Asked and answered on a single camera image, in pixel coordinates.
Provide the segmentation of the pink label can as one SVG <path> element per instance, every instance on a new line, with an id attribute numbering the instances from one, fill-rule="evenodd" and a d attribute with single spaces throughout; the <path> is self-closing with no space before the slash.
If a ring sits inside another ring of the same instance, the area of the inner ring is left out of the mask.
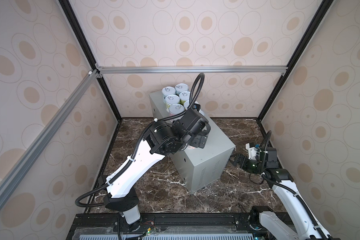
<path id="1" fill-rule="evenodd" d="M 173 104 L 169 107 L 169 113 L 171 116 L 182 113 L 185 110 L 184 106 L 181 104 Z"/>

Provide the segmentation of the light green label can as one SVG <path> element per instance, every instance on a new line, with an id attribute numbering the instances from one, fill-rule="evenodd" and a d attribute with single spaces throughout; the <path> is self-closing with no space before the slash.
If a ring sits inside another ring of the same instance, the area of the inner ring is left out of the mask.
<path id="1" fill-rule="evenodd" d="M 180 97 L 177 95 L 168 95 L 165 97 L 166 111 L 169 112 L 169 108 L 174 104 L 180 103 Z"/>

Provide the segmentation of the teal label can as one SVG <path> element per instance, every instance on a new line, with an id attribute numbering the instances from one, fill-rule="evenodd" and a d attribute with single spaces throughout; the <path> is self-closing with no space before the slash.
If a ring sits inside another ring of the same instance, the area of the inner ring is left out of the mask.
<path id="1" fill-rule="evenodd" d="M 169 95 L 176 95 L 176 89 L 173 87 L 164 87 L 162 89 L 163 102 L 166 103 L 166 97 Z"/>
<path id="2" fill-rule="evenodd" d="M 176 94 L 179 95 L 182 92 L 188 92 L 189 91 L 189 86 L 187 84 L 177 84 L 175 86 L 175 90 L 176 90 Z"/>

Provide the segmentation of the orange label can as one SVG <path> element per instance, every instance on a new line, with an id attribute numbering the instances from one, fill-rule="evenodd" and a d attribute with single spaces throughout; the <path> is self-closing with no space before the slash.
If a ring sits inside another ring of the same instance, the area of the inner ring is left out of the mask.
<path id="1" fill-rule="evenodd" d="M 198 147 L 193 147 L 189 144 L 185 144 L 185 146 L 182 148 L 182 151 L 184 150 L 194 150 L 194 149 L 197 149 Z"/>

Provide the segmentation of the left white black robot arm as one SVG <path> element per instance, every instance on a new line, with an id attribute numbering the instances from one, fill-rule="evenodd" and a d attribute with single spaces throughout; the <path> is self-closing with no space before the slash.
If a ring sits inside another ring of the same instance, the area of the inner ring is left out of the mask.
<path id="1" fill-rule="evenodd" d="M 115 210 L 124 217 L 127 224 L 133 225 L 141 220 L 138 208 L 139 199 L 134 190 L 135 183 L 157 162 L 169 154 L 185 150 L 188 146 L 203 148 L 211 131 L 209 121 L 200 113 L 196 100 L 202 90 L 205 74 L 196 77 L 190 92 L 188 108 L 179 114 L 154 119 L 141 132 L 133 153 L 103 184 L 75 200 L 81 208 L 92 208 L 96 204 L 84 204 L 81 201 L 100 191 L 107 191 L 104 200 L 98 206 Z"/>

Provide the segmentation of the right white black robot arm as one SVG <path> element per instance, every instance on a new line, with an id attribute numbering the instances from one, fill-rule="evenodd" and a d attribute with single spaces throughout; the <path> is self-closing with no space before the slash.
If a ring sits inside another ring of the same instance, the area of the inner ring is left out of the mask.
<path id="1" fill-rule="evenodd" d="M 288 170 L 281 168 L 277 150 L 269 146 L 272 131 L 268 131 L 261 144 L 246 144 L 248 154 L 233 154 L 229 161 L 251 175 L 258 175 L 276 193 L 294 225 L 284 223 L 267 206 L 252 207 L 248 222 L 254 231 L 267 230 L 277 240 L 332 240 L 328 230 L 312 213 L 300 195 L 295 180 Z"/>

